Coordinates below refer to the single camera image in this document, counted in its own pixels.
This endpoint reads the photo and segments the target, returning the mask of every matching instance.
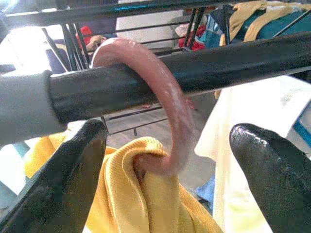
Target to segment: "drying rack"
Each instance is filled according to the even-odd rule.
[[[58,4],[58,10],[54,12],[2,14],[0,38],[3,39],[10,30],[15,28],[24,26],[43,27],[42,30],[47,38],[47,42],[65,71],[74,71],[59,75],[51,75],[47,72],[42,74],[42,77],[48,82],[47,95],[49,96],[49,105],[55,112],[57,120],[63,125],[75,120],[100,117],[103,114],[156,102],[154,94],[146,83],[140,79],[137,73],[123,64],[89,69],[90,59],[87,55],[86,45],[80,30],[79,22],[81,21],[94,20],[102,17],[123,17],[193,8],[185,40],[186,43],[190,37],[191,25],[194,22],[195,15],[197,15],[194,22],[194,33],[190,38],[190,45],[180,49],[157,53],[160,56],[166,55],[160,59],[171,70],[183,91],[190,95],[311,69],[311,51],[306,49],[311,40],[311,33],[279,36],[288,27],[294,25],[295,22],[287,26],[280,33],[277,33],[278,37],[276,38],[249,43],[230,44],[227,4],[235,2],[238,1],[152,0],[72,9],[68,9],[67,5]],[[190,49],[194,42],[195,32],[201,21],[204,9],[207,6],[215,4],[223,4],[224,22],[226,25],[224,33],[228,46],[191,52]],[[185,22],[130,28],[109,33],[164,27],[182,23]],[[55,43],[44,29],[45,26],[54,24],[60,24],[62,26],[70,67],[66,65]],[[82,50],[78,46],[75,33],[79,35]],[[147,41],[145,44],[159,41],[163,40]],[[184,52],[170,55],[177,51]],[[118,88],[117,93],[111,92],[114,88]],[[2,96],[2,99],[1,105],[12,105],[8,94]],[[0,122],[1,127],[4,127],[6,130],[9,127],[11,131],[17,131],[18,128],[12,124],[12,120],[9,120],[11,116],[16,116],[16,120],[13,120],[13,122],[18,121],[18,127],[22,126],[25,131],[32,130],[33,133],[25,133],[23,135],[13,133],[8,138],[8,135],[3,135],[0,139],[4,143],[12,143],[30,137],[52,133],[51,129],[46,131],[38,130],[36,132],[36,128],[31,125],[32,123],[25,122],[22,118],[24,114],[19,113],[19,111],[20,109],[14,108],[5,112],[2,116],[3,120]]]

